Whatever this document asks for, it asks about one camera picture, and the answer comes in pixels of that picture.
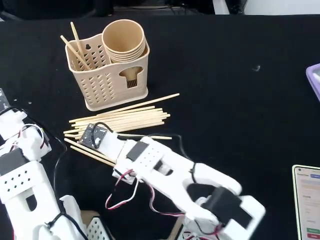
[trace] perforated plastic basket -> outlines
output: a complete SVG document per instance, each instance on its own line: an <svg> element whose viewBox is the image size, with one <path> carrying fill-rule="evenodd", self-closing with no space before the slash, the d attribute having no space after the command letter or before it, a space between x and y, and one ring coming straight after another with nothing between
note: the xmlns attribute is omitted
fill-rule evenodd
<svg viewBox="0 0 320 240"><path fill-rule="evenodd" d="M143 99L148 95L147 75L149 45L146 43L141 57L131 62L111 63L102 43L101 34L80 40L86 63L92 70L85 71L83 64L65 46L68 67L73 73L90 111L98 111L127 102ZM70 44L78 52L75 40ZM141 67L136 80L127 80L123 70Z"/></svg>

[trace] white robotic arm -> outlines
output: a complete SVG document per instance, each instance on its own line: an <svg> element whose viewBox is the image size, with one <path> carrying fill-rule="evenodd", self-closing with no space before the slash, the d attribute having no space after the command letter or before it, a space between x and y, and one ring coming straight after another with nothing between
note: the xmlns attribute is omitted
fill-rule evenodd
<svg viewBox="0 0 320 240"><path fill-rule="evenodd" d="M0 200L5 205L16 240L110 240L99 218L83 224L73 196L59 200L41 158L51 151L49 139L23 110L3 103L0 88Z"/></svg>
<svg viewBox="0 0 320 240"><path fill-rule="evenodd" d="M233 178L205 164L195 164L150 137L120 140L115 132L90 124L79 142L91 148L95 145L116 161L114 177L132 170L135 175L128 174L123 181L132 184L137 178L171 199L185 213L184 226L194 236L215 240L216 234L209 233L222 225L220 239L248 240L265 214L265 208L252 196L239 197L242 188ZM193 202L186 190L192 183L216 189L211 196Z"/></svg>

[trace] black table cloth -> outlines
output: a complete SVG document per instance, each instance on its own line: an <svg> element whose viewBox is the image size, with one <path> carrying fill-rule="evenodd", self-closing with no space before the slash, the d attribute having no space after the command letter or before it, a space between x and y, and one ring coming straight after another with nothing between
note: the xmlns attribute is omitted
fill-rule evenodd
<svg viewBox="0 0 320 240"><path fill-rule="evenodd" d="M81 39L115 20L75 20ZM319 16L135 17L150 46L146 99L181 93L157 103L171 117L165 125L134 133L177 133L195 161L240 182L266 215L254 240L297 239L292 165L319 166L320 103L305 71L320 62ZM60 35L73 39L69 20L0 23L0 87L12 105L25 108L62 138L68 120L86 117L83 96L68 70ZM42 163L52 180L60 152ZM179 152L176 140L164 141ZM57 194L73 195L80 208L95 210L117 240L166 238L175 222L149 209L141 184L130 203L104 209L115 178L112 168L73 150L61 160ZM133 186L120 184L114 201ZM174 211L156 194L155 206ZM1 239L12 229L0 207Z"/></svg>

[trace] bundle of chopsticks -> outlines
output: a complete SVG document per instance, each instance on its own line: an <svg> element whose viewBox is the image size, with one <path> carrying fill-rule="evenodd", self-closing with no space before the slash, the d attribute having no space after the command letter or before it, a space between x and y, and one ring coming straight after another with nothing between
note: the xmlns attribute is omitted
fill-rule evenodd
<svg viewBox="0 0 320 240"><path fill-rule="evenodd" d="M108 159L107 156L97 151L94 151L88 147L80 145L79 143L72 141L68 138L79 140L83 135L85 129L87 128L88 124L95 124L98 122L107 124L114 132L118 133L120 136L128 138L143 137L145 136L144 134L129 134L120 132L127 132L136 129L143 129L163 125L165 123L164 120L170 117L170 114L164 112L162 108L156 108L154 105L146 105L174 98L176 96L179 96L179 93L160 97L150 101L145 101L131 106L122 107L116 110L107 111L104 113L97 114L95 116L72 119L69 121L69 123L71 123L72 129L63 132L64 136L66 137L64 140L72 145L72 149L82 154L85 154L88 157L96 159L100 162L103 162L110 166L114 166L115 162ZM162 140L172 139L169 136L157 135L153 135L151 136L151 138Z"/></svg>

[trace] phone screen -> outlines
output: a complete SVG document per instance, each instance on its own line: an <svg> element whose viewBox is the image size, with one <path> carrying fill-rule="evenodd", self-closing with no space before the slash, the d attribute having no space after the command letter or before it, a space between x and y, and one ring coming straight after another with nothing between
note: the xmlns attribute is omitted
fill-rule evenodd
<svg viewBox="0 0 320 240"><path fill-rule="evenodd" d="M294 174L301 240L320 240L320 169L297 166Z"/></svg>

